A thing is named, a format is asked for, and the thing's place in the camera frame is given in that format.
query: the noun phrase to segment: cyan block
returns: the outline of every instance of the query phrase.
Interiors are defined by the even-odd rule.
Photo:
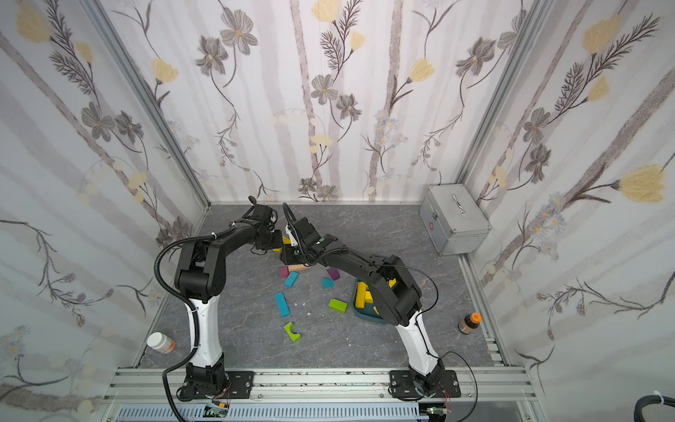
[[[295,271],[291,271],[290,274],[288,274],[288,277],[286,278],[286,281],[283,282],[284,286],[286,287],[293,287],[293,283],[298,279],[298,273]]]
[[[282,292],[275,294],[274,299],[277,301],[281,318],[286,318],[288,315],[291,315],[291,312],[288,310],[288,305],[286,304],[286,298],[284,298]]]

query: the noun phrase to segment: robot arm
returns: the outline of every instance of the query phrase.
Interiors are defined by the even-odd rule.
[[[366,255],[348,248],[335,236],[321,236],[307,218],[296,220],[284,203],[291,244],[283,244],[281,232],[274,230],[277,213],[266,205],[253,206],[232,224],[227,236],[183,244],[174,285],[195,306],[199,324],[199,342],[186,367],[186,378],[178,398],[189,401],[222,392],[228,384],[219,343],[217,306],[225,287],[225,258],[245,244],[259,250],[281,248],[280,259],[286,265],[321,264],[341,269],[369,286],[373,304],[387,322],[394,325],[408,352],[413,380],[420,392],[432,395],[439,388],[445,367],[431,346],[422,320],[421,291],[396,256]],[[389,287],[389,280],[396,283]],[[194,343],[194,323],[190,337]]]
[[[249,200],[252,207],[231,225],[227,236],[183,244],[174,286],[194,305],[200,329],[198,348],[186,366],[185,382],[178,390],[182,401],[213,396],[227,387],[217,318],[220,294],[225,287],[225,258],[245,244],[259,250],[279,248],[283,244],[281,231],[274,230],[277,211],[256,204],[252,196]],[[192,318],[188,320],[194,344],[194,322]]]
[[[445,367],[434,351],[421,315],[421,291],[403,261],[366,255],[348,248],[335,236],[320,235],[307,218],[295,219],[283,204],[291,244],[283,246],[280,259],[286,265],[308,263],[338,268],[365,282],[378,314],[394,325],[408,353],[413,380],[424,395],[437,391]],[[396,283],[389,287],[389,280]]]

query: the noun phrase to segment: brown bottle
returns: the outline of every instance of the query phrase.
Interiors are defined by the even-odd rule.
[[[460,331],[464,334],[471,333],[474,329],[478,328],[478,324],[481,323],[481,315],[479,313],[472,313],[464,317],[462,321],[458,324]]]

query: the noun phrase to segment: purple block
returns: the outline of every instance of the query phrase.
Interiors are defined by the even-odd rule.
[[[331,276],[331,278],[333,279],[333,281],[335,281],[335,280],[337,280],[338,278],[340,278],[340,273],[338,273],[338,269],[337,269],[337,268],[329,268],[329,269],[327,269],[326,271],[328,271],[328,275]]]

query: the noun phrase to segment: white bottle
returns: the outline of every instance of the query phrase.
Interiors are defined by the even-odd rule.
[[[174,348],[176,348],[176,341],[166,334],[162,334],[160,332],[152,333],[148,337],[147,344],[151,348],[163,354],[171,353],[173,352]]]

